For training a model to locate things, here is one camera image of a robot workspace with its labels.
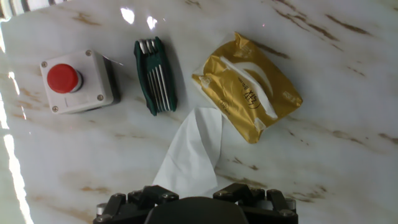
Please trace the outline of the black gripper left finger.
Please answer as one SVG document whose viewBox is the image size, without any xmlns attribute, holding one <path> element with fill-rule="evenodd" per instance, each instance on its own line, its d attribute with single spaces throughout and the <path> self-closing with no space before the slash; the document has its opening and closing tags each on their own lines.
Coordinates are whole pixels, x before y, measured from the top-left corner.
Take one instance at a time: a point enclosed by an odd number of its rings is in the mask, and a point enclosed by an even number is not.
<svg viewBox="0 0 398 224">
<path fill-rule="evenodd" d="M 128 194 L 116 193 L 106 203 L 97 204 L 92 224 L 144 223 L 156 205 L 178 199 L 178 194 L 159 185 L 145 186 Z"/>
</svg>

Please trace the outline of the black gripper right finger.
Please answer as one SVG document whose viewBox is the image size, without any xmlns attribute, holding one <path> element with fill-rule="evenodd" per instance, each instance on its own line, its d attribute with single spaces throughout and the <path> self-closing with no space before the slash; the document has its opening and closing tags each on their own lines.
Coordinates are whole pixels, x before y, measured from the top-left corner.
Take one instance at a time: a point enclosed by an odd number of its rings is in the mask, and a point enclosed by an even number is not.
<svg viewBox="0 0 398 224">
<path fill-rule="evenodd" d="M 299 223 L 296 200 L 284 196 L 280 190 L 233 183 L 215 192 L 213 198 L 237 205 L 249 223 Z"/>
</svg>

